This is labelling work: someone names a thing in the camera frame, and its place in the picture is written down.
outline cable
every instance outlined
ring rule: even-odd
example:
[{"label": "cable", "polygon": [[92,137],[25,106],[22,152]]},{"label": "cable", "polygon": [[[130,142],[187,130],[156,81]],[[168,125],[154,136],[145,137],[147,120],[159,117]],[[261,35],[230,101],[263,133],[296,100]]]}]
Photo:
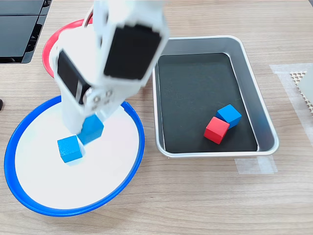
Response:
[{"label": "cable", "polygon": [[87,14],[86,14],[86,16],[85,16],[85,18],[84,18],[83,27],[85,27],[85,28],[87,27],[87,25],[88,25],[90,19],[92,18],[92,16],[93,16],[93,5],[92,5],[91,8],[88,10],[88,12],[87,12]]}]

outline plate rim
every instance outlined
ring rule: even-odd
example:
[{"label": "plate rim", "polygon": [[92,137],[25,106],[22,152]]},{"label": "plate rim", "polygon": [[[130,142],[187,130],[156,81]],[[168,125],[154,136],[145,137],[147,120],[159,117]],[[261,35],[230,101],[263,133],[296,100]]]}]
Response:
[{"label": "plate rim", "polygon": [[55,217],[66,217],[66,216],[73,216],[73,215],[79,215],[83,213],[90,212],[96,208],[99,208],[100,206],[108,203],[111,201],[115,196],[117,196],[132,180],[135,173],[137,172],[139,165],[141,163],[143,152],[144,152],[144,146],[145,146],[145,136],[144,136],[144,130],[143,125],[140,121],[140,118],[136,111],[132,108],[132,106],[124,101],[121,106],[124,108],[125,112],[128,113],[129,116],[133,119],[133,121],[136,124],[138,134],[139,134],[139,146],[138,146],[138,153],[135,160],[135,163],[127,175],[127,177],[124,179],[124,181],[115,189],[113,190],[109,195],[105,196],[104,198],[100,199],[99,201],[96,201],[92,204],[89,204],[84,207],[74,208],[74,209],[56,209],[51,207],[46,207],[32,198],[30,198],[27,193],[23,190],[23,188],[20,185],[20,182],[17,178],[16,170],[15,170],[15,153],[16,148],[18,145],[18,142],[26,130],[26,128],[30,125],[30,123],[38,117],[43,111],[47,110],[48,108],[52,107],[55,104],[58,104],[61,102],[61,96],[56,96],[43,104],[39,105],[37,108],[35,108],[33,111],[31,111],[17,126],[15,131],[13,132],[9,143],[7,145],[5,155],[4,155],[4,175],[6,182],[12,192],[12,194],[15,196],[15,198],[22,203],[25,207],[31,209],[32,211],[35,211],[40,214],[49,215],[49,216],[55,216]]}]

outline tray rim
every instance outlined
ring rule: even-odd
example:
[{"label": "tray rim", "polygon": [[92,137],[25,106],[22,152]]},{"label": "tray rim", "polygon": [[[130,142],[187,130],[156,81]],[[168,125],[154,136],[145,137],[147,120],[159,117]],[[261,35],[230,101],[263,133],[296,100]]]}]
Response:
[{"label": "tray rim", "polygon": [[268,110],[266,108],[263,96],[261,94],[261,91],[259,89],[259,86],[257,84],[257,81],[255,79],[255,76],[253,74],[250,62],[248,60],[248,56],[246,54],[246,50],[244,48],[244,45],[242,41],[231,35],[216,35],[216,36],[200,36],[200,37],[171,37],[169,40],[194,40],[194,39],[212,39],[212,38],[230,38],[235,41],[237,41],[240,45],[240,48],[242,50],[242,53],[245,57],[246,64],[248,66],[248,71],[251,75],[252,82],[254,84],[254,87],[256,89],[257,95],[260,99],[261,106],[263,108],[264,114],[266,116],[266,119],[269,124],[269,128],[271,130],[271,133],[273,134],[274,144],[271,149],[267,151],[240,151],[240,152],[199,152],[199,153],[171,153],[165,150],[165,146],[163,147],[160,142],[160,133],[159,133],[159,121],[158,121],[158,101],[157,101],[157,81],[156,81],[156,68],[158,65],[156,65],[152,72],[152,84],[153,84],[153,103],[154,103],[154,118],[155,118],[155,134],[156,134],[156,147],[157,149],[166,157],[169,159],[179,159],[179,158],[214,158],[214,157],[250,157],[250,156],[269,156],[274,154],[278,148],[279,148],[279,138],[277,135],[277,132],[274,128],[274,125],[272,123],[272,120],[270,118],[270,115],[268,113]]}]

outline red plate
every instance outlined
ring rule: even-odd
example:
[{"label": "red plate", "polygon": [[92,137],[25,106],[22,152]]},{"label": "red plate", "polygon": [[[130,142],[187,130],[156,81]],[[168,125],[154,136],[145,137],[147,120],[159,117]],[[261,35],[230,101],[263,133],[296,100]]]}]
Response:
[{"label": "red plate", "polygon": [[51,49],[53,45],[56,43],[56,41],[59,39],[59,35],[61,32],[63,32],[65,29],[71,29],[71,28],[77,28],[82,26],[84,20],[75,21],[72,23],[69,23],[68,25],[65,25],[64,27],[60,28],[58,31],[56,31],[47,41],[45,44],[45,47],[43,49],[43,64],[45,67],[45,70],[50,74],[51,77],[53,77],[53,70],[49,64],[49,55],[51,52]]}]

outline black device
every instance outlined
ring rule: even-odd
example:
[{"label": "black device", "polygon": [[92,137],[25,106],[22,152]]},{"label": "black device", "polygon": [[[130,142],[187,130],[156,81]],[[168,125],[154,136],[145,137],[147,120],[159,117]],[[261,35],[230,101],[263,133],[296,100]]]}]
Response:
[{"label": "black device", "polygon": [[0,0],[0,64],[29,63],[51,0]]}]

